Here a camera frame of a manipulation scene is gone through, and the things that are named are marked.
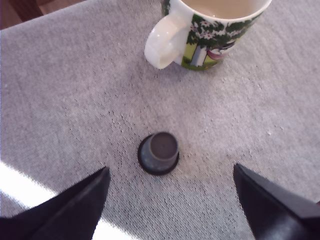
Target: cartoon figure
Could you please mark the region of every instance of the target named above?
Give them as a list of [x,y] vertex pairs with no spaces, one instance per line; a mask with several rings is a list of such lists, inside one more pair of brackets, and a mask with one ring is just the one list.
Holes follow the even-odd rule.
[[228,55],[228,53],[230,52],[231,48],[235,45],[235,43],[236,43],[236,40],[230,40],[223,46],[213,47],[212,49],[209,49],[207,51],[207,55],[209,56],[209,58],[213,60],[223,59]]

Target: printed design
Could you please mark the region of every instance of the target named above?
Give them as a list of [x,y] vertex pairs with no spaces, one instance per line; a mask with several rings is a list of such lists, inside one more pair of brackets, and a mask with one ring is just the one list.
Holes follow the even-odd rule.
[[216,65],[228,55],[236,41],[258,17],[224,25],[218,21],[210,23],[194,14],[181,65],[193,70],[203,70]]
[[170,11],[170,0],[162,0],[161,1],[161,10],[164,16],[169,14]]

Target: ceramic mug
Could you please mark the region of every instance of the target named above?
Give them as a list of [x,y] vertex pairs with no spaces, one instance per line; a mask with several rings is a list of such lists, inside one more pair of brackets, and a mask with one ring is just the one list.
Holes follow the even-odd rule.
[[206,8],[195,10],[185,2],[162,0],[165,15],[151,31],[144,49],[148,62],[164,69],[172,62],[192,70],[203,70],[219,63],[251,27],[272,0],[246,0],[248,14],[237,18],[206,15]]

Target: green foliage print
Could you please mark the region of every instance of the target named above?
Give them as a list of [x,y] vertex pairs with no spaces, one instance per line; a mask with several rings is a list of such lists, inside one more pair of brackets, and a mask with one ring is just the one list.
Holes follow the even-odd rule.
[[169,14],[170,0],[161,0],[161,11],[164,16]]
[[257,17],[252,20],[224,25],[218,21],[210,23],[201,16],[194,14],[186,43],[197,44],[201,48],[207,47],[207,49],[223,46],[227,42],[244,35]]

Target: tree illustration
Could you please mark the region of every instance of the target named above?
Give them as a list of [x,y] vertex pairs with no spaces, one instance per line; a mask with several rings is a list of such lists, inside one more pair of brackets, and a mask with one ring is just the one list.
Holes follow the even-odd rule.
[[207,51],[223,49],[223,47],[226,48],[229,43],[235,42],[236,39],[246,33],[257,17],[252,20],[224,25],[218,21],[210,23],[201,16],[194,14],[187,44],[197,44],[197,46],[190,65],[196,67],[202,66],[207,57]]

